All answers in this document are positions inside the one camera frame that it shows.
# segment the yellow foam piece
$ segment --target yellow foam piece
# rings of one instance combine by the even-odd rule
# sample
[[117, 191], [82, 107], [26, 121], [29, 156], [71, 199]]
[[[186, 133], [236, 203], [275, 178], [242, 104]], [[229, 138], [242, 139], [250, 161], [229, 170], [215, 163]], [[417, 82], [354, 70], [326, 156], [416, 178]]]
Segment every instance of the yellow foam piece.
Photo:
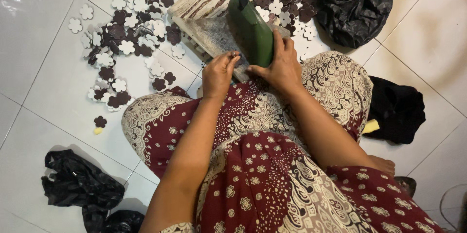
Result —
[[94, 134], [95, 135], [98, 135], [100, 133], [102, 133], [102, 127], [97, 127], [96, 129], [94, 129]]
[[373, 132], [373, 131], [376, 131], [378, 130], [380, 127], [379, 127], [379, 124], [378, 122], [373, 119], [373, 120], [369, 120], [367, 122], [367, 124], [365, 125], [365, 128], [363, 129], [363, 133], [369, 133], [369, 132]]

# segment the black plastic bag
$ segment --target black plastic bag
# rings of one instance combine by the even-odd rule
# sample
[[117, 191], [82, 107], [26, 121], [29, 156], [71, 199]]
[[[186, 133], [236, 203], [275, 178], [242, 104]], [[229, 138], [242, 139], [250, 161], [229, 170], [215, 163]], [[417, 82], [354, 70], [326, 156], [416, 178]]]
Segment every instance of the black plastic bag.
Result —
[[138, 233], [143, 220], [140, 212], [119, 210], [106, 219], [101, 233]]
[[71, 149], [48, 152], [45, 166], [57, 172], [41, 177], [49, 205], [83, 207], [86, 231], [99, 233], [108, 211], [123, 199], [123, 185]]
[[426, 121], [423, 94], [410, 86], [370, 76], [373, 82], [368, 120], [375, 119], [380, 128], [365, 133], [367, 137], [410, 144], [415, 132]]
[[392, 0], [318, 0], [318, 22], [335, 43], [358, 48], [382, 30]]

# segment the person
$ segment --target person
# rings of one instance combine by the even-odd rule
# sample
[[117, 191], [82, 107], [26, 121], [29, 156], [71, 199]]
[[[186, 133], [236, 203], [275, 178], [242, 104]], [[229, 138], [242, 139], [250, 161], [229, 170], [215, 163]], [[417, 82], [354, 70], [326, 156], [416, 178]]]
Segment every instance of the person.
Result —
[[259, 76], [230, 86], [238, 52], [203, 70], [203, 97], [138, 98], [122, 128], [160, 179], [140, 232], [442, 232], [359, 146], [372, 83], [349, 57], [302, 62], [274, 31]]

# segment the forearm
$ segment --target forearm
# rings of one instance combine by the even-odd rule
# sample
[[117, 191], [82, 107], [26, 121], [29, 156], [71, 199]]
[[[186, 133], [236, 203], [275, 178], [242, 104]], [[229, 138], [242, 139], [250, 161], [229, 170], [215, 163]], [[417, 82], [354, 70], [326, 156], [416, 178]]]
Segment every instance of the forearm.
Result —
[[358, 143], [307, 90], [297, 90], [289, 100], [308, 150], [322, 169], [333, 165], [377, 168]]
[[195, 191], [206, 175], [222, 101], [201, 100], [177, 144], [162, 180], [180, 182]]
[[203, 99], [172, 154], [157, 186], [141, 233], [159, 232], [173, 224], [191, 222], [196, 193], [209, 166], [222, 101]]

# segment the maroon patterned fabric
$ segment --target maroon patterned fabric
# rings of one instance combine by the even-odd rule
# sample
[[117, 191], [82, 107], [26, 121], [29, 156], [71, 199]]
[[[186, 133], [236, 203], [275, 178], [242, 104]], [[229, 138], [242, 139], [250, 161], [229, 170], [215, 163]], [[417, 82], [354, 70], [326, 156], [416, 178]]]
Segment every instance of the maroon patterned fabric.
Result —
[[[358, 141], [371, 101], [365, 70], [329, 51], [302, 63], [302, 81]], [[199, 102], [176, 87], [138, 98], [125, 111], [125, 136], [158, 177]], [[442, 232], [377, 170], [331, 167], [328, 176], [311, 160], [294, 119], [262, 81], [231, 86], [219, 113], [194, 227], [182, 223], [164, 232]]]

